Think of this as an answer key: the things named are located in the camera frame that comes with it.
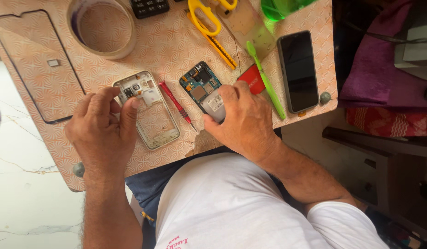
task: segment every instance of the white t-shirt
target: white t-shirt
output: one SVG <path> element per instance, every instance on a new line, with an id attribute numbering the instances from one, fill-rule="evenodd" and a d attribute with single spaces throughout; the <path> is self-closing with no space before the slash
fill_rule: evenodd
<path id="1" fill-rule="evenodd" d="M 323 202 L 307 218 L 287 204 L 269 175 L 222 153 L 181 167 L 158 206 L 156 249 L 387 249 L 356 207 Z"/>

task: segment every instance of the hand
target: hand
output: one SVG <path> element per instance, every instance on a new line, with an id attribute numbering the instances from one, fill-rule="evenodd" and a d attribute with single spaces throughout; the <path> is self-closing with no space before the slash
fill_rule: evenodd
<path id="1" fill-rule="evenodd" d="M 97 94 L 87 94 L 65 126 L 66 136 L 85 167 L 85 184 L 124 178 L 137 139 L 140 102 L 131 98 L 121 108 L 114 100 L 119 93 L 119 87 L 106 87 Z M 119 112 L 120 121 L 113 115 Z"/>
<path id="2" fill-rule="evenodd" d="M 281 143 L 272 128 L 272 108 L 261 95 L 250 93 L 245 81 L 218 89 L 226 109 L 222 124 L 204 114 L 204 127 L 218 141 L 258 164 Z"/>

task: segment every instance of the scissors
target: scissors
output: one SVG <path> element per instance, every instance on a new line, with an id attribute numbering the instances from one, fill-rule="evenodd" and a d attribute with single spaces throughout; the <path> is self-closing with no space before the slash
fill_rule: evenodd
<path id="1" fill-rule="evenodd" d="M 226 8 L 227 10 L 233 10 L 233 9 L 235 9 L 235 7 L 237 6 L 237 3 L 238 3 L 238 0 L 233 0 L 232 4 L 229 4 L 227 2 L 227 0 L 217 0 L 217 1 L 220 2 L 221 5 L 224 8 Z M 196 9 L 201 9 L 203 11 L 203 13 L 209 18 L 209 20 L 211 20 L 211 22 L 216 26 L 216 31 L 210 32 L 207 28 L 202 27 L 200 25 L 200 23 L 194 22 L 195 26 L 199 29 L 200 32 L 202 32 L 203 34 L 206 34 L 208 36 L 216 36 L 216 35 L 218 35 L 218 33 L 220 33 L 220 31 L 221 31 L 221 23 L 215 17 L 215 15 L 212 13 L 210 7 L 204 6 L 204 4 L 202 4 L 200 2 L 200 0 L 188 0 L 187 3 L 189 5 L 190 15 L 192 16 L 193 20 L 197 20 L 197 18 L 195 16 L 195 10 Z"/>

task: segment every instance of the red screwdriver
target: red screwdriver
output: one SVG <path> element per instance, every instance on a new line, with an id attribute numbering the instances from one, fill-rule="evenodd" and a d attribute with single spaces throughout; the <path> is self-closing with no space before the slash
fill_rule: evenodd
<path id="1" fill-rule="evenodd" d="M 177 107 L 178 111 L 180 112 L 181 116 L 184 117 L 184 119 L 194 128 L 194 130 L 196 132 L 197 129 L 195 129 L 195 126 L 192 124 L 192 120 L 190 120 L 190 117 L 188 116 L 187 112 L 184 110 L 184 108 L 180 105 L 180 103 L 178 103 L 178 101 L 175 99 L 174 95 L 172 94 L 172 92 L 169 90 L 169 88 L 167 88 L 166 82 L 162 81 L 160 83 L 158 83 L 161 88 L 163 88 L 164 92 L 169 96 L 169 98 L 171 98 L 172 102 L 175 104 L 175 106 Z"/>

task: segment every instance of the phone repair workbench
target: phone repair workbench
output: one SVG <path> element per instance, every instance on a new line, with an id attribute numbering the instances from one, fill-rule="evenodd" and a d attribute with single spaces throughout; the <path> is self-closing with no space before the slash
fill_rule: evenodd
<path id="1" fill-rule="evenodd" d="M 79 44 L 71 33 L 68 23 L 71 21 L 68 14 L 70 2 L 0 0 L 0 16 L 6 15 L 5 18 L 0 18 L 0 56 L 46 147 L 72 191 L 83 191 L 85 187 L 83 179 L 73 174 L 73 167 L 80 162 L 80 157 L 67 140 L 63 127 L 85 93 L 97 92 L 139 72 L 149 71 L 157 84 L 166 81 L 175 99 L 186 110 L 199 132 L 204 126 L 202 111 L 179 84 L 179 79 L 194 65 L 205 61 L 222 84 L 233 84 L 240 74 L 254 63 L 223 25 L 215 38 L 236 61 L 237 68 L 232 70 L 232 66 L 225 63 L 225 59 L 188 18 L 185 12 L 187 1 L 175 3 L 173 0 L 168 1 L 168 12 L 144 19 L 120 18 L 115 16 L 122 14 L 118 13 L 118 10 L 109 11 L 104 8 L 94 13 L 93 16 L 97 20 L 89 20 L 84 16 L 82 22 L 87 22 L 88 27 L 92 27 L 89 32 L 83 33 L 84 36 L 89 36 L 86 38 L 88 41 L 101 33 L 108 37 L 95 41 L 95 44 L 92 44 L 94 48 L 98 47 L 99 51 L 111 51 L 111 48 L 117 45 L 114 43 L 123 45 L 118 55 L 110 52 L 92 53 Z M 127 1 L 122 2 L 132 11 Z M 277 23 L 266 20 L 261 13 L 259 0 L 250 2 L 265 20 L 275 39 L 299 31 L 310 31 L 318 90 L 320 94 L 331 94 L 331 100 L 325 105 L 317 105 L 302 115 L 289 113 L 275 47 L 261 61 L 261 65 L 272 82 L 287 117 L 280 119 L 273 108 L 273 127 L 281 127 L 334 110 L 337 106 L 337 87 L 333 56 L 332 0 L 318 0 Z M 31 12 L 24 19 L 16 20 L 16 16 L 30 11 L 35 12 Z M 28 28 L 31 21 L 37 26 L 36 30 Z M 117 25 L 108 30 L 102 25 L 105 22 Z M 47 69 L 43 70 L 49 70 L 52 74 L 38 73 L 38 69 L 45 67 Z M 42 85 L 27 89 L 24 81 L 28 83 L 31 80 L 41 82 Z M 138 136 L 133 156 L 126 168 L 126 176 L 177 161 L 194 148 L 197 132 L 181 117 L 171 99 L 163 92 L 161 94 L 179 129 L 179 137 L 150 150 Z M 270 100 L 265 91 L 263 94 Z"/>

